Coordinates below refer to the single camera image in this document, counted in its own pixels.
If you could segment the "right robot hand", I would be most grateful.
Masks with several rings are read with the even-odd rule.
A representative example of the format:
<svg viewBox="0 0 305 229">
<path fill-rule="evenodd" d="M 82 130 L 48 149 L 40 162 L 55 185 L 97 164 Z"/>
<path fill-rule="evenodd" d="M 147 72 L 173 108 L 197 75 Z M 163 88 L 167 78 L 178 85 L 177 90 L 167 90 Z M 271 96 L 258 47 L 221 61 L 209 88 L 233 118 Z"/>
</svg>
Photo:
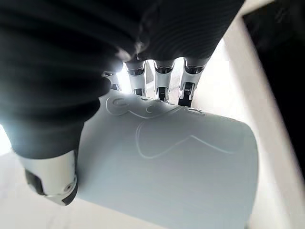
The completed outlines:
<svg viewBox="0 0 305 229">
<path fill-rule="evenodd" d="M 124 65 L 145 95 L 153 60 L 165 100 L 177 58 L 199 77 L 241 9 L 241 0 L 3 0 L 0 124 L 40 196 L 66 206 L 78 191 L 84 123 L 116 88 Z"/>
</svg>

